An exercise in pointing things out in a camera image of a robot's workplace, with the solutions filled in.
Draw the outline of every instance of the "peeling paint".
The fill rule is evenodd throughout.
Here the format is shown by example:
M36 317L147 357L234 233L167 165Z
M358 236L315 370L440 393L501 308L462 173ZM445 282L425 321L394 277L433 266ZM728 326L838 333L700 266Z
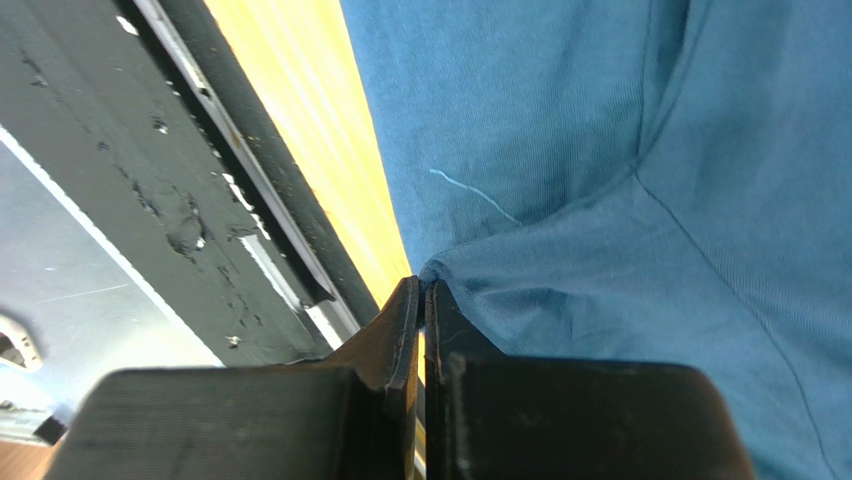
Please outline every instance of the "peeling paint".
M163 121L162 118L154 118L154 123L151 125L154 130L162 133L163 135L169 134L169 126L166 122Z
M228 343L230 344L228 348L237 348L240 345L240 342L243 341L242 338L236 335L226 336L225 339L228 340Z
M257 225L257 229L260 230L260 233L267 240L271 240L272 237L269 236L269 232L266 231L266 226L263 224L263 220L260 218L260 215L254 213L254 205L248 203L245 197L243 196L243 189L239 187L234 182L234 176L228 173L223 173L222 178L228 182L228 187L231 189L231 193L234 194L234 197L245 207L246 210L251 214L251 218L254 219L254 223Z
M121 15L116 15L115 19L118 20L119 25L121 25L121 28L123 28L125 32L136 37L139 36L139 30L136 30L136 27L134 27L126 18Z
M192 195L174 186L146 189L139 182L133 183L133 192L163 227L172 250L189 256L204 247L206 231Z

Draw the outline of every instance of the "wooden floor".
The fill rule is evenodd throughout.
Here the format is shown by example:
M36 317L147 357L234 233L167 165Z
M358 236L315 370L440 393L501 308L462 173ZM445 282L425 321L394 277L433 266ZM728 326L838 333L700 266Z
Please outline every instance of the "wooden floor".
M205 0L379 306L411 274L338 0Z

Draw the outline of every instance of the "black surface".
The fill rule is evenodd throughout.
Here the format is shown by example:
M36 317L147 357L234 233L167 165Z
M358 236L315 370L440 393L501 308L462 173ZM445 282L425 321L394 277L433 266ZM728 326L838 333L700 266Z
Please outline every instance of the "black surface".
M322 362L127 371L90 395L48 479L401 479L413 471L417 279Z
M53 417L47 417L47 420L42 422L41 425L38 426L36 431L33 432L33 435L44 440L50 445L55 445L56 442L58 442L59 439L62 438L63 435L65 435L65 432L67 430L68 429L65 427L65 425L59 420Z
M447 478L754 478L694 369L455 354L449 369Z
M420 310L417 280L404 279L322 362L115 374L48 478L406 478L418 312L469 325L445 288L429 292ZM754 478L722 398L694 369L441 351L452 337L430 331L430 479Z
M121 14L0 0L0 123L226 365L326 354L237 240L259 232L227 166Z
M373 405L345 368L121 372L86 402L46 478L369 478L360 436Z
M446 360L451 352L479 357L503 356L503 352L462 315L446 283L439 281L430 285L424 303L427 359Z
M160 4L237 129L254 139L248 147L342 299L356 320L366 325L378 307L204 1L161 0Z

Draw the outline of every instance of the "wooden strip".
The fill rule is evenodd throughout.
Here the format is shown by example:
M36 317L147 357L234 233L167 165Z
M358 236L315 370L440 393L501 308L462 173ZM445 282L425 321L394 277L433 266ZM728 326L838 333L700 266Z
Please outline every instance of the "wooden strip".
M205 0L379 306L411 274L336 0Z
M40 480L58 447L0 442L0 478Z

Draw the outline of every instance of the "blue fabric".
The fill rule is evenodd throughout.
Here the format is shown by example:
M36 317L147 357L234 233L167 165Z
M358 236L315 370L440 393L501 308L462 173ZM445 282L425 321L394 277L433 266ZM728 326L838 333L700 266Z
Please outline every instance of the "blue fabric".
M762 478L852 478L852 4L458 3L342 2L412 266L507 353L700 368Z

